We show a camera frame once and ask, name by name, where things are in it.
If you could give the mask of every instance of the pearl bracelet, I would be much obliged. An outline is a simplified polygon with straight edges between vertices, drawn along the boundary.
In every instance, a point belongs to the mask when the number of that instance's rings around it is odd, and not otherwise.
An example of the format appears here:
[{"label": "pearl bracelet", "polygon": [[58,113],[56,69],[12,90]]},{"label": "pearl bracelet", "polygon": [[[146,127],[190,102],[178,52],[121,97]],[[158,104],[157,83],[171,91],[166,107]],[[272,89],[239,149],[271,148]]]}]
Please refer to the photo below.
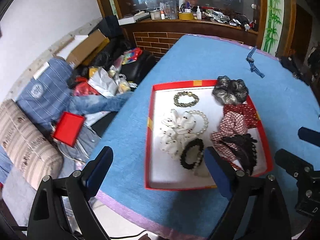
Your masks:
[{"label": "pearl bracelet", "polygon": [[204,126],[202,127],[202,129],[200,130],[200,132],[196,133],[196,135],[199,136],[199,135],[203,134],[203,133],[207,130],[208,124],[209,124],[207,116],[206,116],[203,112],[200,112],[199,110],[198,110],[198,111],[196,111],[196,110],[190,110],[190,111],[188,111],[188,113],[189,113],[189,114],[192,114],[192,115],[193,115],[193,114],[197,114],[197,115],[199,115],[199,116],[202,117],[202,119],[203,119],[203,121],[204,121]]}]

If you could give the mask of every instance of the small red box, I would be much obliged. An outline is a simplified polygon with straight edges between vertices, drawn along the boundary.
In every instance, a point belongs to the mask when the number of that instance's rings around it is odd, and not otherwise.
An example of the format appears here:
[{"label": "small red box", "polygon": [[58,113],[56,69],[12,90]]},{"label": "small red box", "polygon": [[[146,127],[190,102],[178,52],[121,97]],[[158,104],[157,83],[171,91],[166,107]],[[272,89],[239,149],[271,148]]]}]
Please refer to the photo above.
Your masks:
[{"label": "small red box", "polygon": [[69,112],[64,112],[56,125],[53,138],[73,147],[84,124],[85,117]]}]

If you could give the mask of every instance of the silver screw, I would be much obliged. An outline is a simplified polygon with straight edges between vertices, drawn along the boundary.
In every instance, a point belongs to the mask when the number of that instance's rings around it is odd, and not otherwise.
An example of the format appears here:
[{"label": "silver screw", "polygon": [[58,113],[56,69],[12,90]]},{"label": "silver screw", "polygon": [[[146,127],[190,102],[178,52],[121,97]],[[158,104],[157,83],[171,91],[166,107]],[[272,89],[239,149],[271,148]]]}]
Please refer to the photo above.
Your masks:
[{"label": "silver screw", "polygon": [[236,171],[237,176],[243,177],[244,176],[244,171]]},{"label": "silver screw", "polygon": [[50,179],[50,176],[49,176],[49,175],[45,175],[45,176],[42,178],[43,181],[48,181],[49,179]]},{"label": "silver screw", "polygon": [[81,175],[81,171],[74,171],[72,173],[72,176],[74,176],[74,177],[79,177],[80,175]]},{"label": "silver screw", "polygon": [[271,181],[274,181],[276,179],[276,177],[272,174],[269,174],[268,179],[270,179]]},{"label": "silver screw", "polygon": [[311,197],[311,196],[312,196],[312,190],[308,189],[308,190],[306,191],[306,196],[307,196],[307,197]]}]

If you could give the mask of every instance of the bracelet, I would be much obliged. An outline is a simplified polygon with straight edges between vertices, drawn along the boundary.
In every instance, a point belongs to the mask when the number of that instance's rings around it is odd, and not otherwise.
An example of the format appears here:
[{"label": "bracelet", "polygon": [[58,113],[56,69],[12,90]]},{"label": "bracelet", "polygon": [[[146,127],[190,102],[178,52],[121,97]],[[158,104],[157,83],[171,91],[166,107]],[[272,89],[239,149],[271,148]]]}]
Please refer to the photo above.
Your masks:
[{"label": "bracelet", "polygon": [[204,125],[203,125],[202,129],[200,130],[200,132],[198,132],[198,133],[196,133],[196,134],[197,134],[197,136],[203,134],[203,133],[207,130],[208,124],[209,124],[207,116],[206,116],[203,112],[201,112],[201,111],[199,111],[199,110],[198,110],[198,111],[196,111],[196,110],[191,110],[191,111],[188,111],[188,113],[189,113],[189,114],[197,114],[197,115],[199,115],[199,116],[202,117],[202,119],[203,119],[203,121],[204,121]]},{"label": "bracelet", "polygon": [[[194,101],[187,103],[187,104],[179,103],[179,97],[181,97],[181,96],[193,97]],[[174,95],[173,102],[174,102],[175,106],[178,106],[178,107],[191,107],[191,106],[195,106],[199,102],[199,97],[197,95],[193,94],[192,92],[183,91],[183,92],[178,92],[176,95]]]},{"label": "bracelet", "polygon": [[[192,164],[186,163],[187,152],[194,146],[199,146],[199,153],[197,154],[197,160]],[[180,157],[181,166],[187,170],[192,170],[194,168],[197,168],[203,160],[203,148],[204,148],[203,141],[199,138],[196,138],[193,141],[189,142],[181,154],[181,157]]]}]

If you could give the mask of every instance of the jeans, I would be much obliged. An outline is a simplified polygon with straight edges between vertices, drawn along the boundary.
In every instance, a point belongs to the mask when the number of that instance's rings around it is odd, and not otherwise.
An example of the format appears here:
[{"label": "jeans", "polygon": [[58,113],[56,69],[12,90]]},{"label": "jeans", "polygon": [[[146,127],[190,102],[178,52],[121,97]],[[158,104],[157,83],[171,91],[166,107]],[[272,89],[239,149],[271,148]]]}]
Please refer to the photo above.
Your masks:
[{"label": "jeans", "polygon": [[73,114],[94,114],[100,111],[118,112],[133,92],[125,92],[114,97],[81,96],[71,97],[67,111]]}]

